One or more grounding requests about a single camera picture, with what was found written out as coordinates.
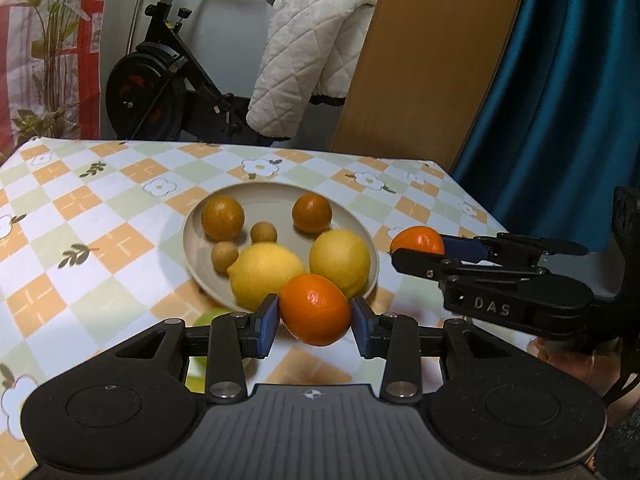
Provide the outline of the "right human hand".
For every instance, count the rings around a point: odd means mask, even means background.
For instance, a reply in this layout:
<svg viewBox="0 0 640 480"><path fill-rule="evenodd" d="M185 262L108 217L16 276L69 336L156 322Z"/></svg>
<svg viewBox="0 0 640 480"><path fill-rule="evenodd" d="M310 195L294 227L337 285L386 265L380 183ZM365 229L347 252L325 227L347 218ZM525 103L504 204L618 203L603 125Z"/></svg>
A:
<svg viewBox="0 0 640 480"><path fill-rule="evenodd" d="M590 356L585 356L566 350L558 350L549 354L546 341L542 338L529 341L527 351L541 361L547 362L558 370L584 382L593 388L599 396L607 393L620 378L620 359L616 354L593 353Z"/></svg>

